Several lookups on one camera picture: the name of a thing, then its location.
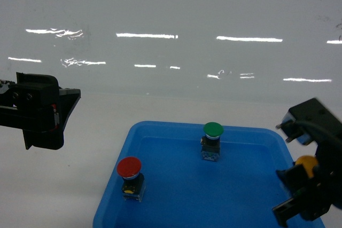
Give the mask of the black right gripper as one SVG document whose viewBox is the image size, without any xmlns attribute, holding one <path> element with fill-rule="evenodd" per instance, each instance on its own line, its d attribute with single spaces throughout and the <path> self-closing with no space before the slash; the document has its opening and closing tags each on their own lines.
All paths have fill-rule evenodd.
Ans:
<svg viewBox="0 0 342 228">
<path fill-rule="evenodd" d="M 300 215 L 306 221 L 314 221 L 326 214 L 331 206 L 341 208 L 341 145 L 317 143 L 314 155 L 318 165 L 309 174 L 303 164 L 276 170 L 276 175 L 291 197 L 275 206 L 272 212 L 281 227 Z"/>
</svg>

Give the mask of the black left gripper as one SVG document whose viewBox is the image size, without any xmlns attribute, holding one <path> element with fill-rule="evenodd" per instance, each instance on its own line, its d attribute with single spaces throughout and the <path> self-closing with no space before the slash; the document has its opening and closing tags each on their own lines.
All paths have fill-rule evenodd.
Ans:
<svg viewBox="0 0 342 228">
<path fill-rule="evenodd" d="M 1 126 L 22 130 L 25 148 L 58 150 L 81 90 L 61 88 L 51 75 L 16 73 L 1 80 Z"/>
</svg>

